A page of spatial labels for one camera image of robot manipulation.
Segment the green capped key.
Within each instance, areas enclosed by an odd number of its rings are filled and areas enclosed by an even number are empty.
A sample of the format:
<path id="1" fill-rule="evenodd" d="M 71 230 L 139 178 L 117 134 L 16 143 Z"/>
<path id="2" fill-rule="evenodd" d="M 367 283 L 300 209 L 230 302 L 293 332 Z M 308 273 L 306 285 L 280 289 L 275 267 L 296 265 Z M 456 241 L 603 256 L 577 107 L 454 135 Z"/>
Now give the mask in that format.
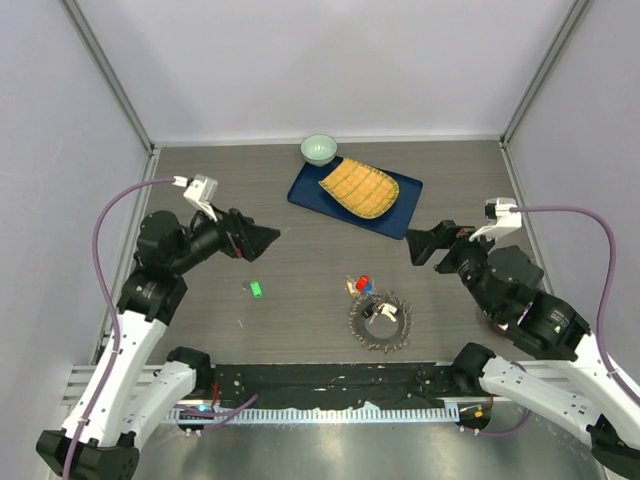
<path id="1" fill-rule="evenodd" d="M 242 284 L 244 290 L 249 292 L 251 296 L 255 299 L 260 299 L 263 297 L 263 290 L 261 284 L 256 280 L 245 281 Z"/>

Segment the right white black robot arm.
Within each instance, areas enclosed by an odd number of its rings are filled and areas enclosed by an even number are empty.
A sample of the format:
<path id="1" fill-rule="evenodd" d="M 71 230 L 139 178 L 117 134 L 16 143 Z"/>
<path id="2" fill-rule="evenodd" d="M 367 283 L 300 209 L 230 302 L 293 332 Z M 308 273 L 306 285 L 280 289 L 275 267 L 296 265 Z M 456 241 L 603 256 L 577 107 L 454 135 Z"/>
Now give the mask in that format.
<path id="1" fill-rule="evenodd" d="M 577 390 L 551 385 L 476 343 L 457 355 L 453 386 L 465 395 L 482 390 L 519 403 L 589 445 L 608 470 L 636 479 L 639 386 L 627 378 L 631 390 L 623 390 L 614 378 L 618 366 L 599 351 L 595 332 L 570 304 L 539 288 L 544 273 L 519 247 L 494 246 L 521 226 L 520 214 L 479 229 L 444 220 L 428 231 L 410 229 L 405 238 L 416 266 L 444 250 L 435 271 L 457 275 L 516 348 L 559 370 Z"/>

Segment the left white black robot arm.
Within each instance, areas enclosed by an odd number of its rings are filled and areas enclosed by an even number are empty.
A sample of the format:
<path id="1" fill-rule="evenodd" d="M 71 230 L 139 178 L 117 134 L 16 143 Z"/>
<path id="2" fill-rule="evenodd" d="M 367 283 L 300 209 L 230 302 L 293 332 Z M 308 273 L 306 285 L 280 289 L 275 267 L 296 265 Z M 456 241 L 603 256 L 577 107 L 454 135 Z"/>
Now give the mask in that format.
<path id="1" fill-rule="evenodd" d="M 198 211 L 187 226 L 169 211 L 140 225 L 136 267 L 115 304 L 111 337 L 76 407 L 58 430 L 45 430 L 36 451 L 63 479 L 130 479 L 149 437 L 184 397 L 205 397 L 213 385 L 208 354 L 174 349 L 140 394 L 147 360 L 183 300 L 184 274 L 223 253 L 252 262 L 280 237 L 237 209 Z"/>

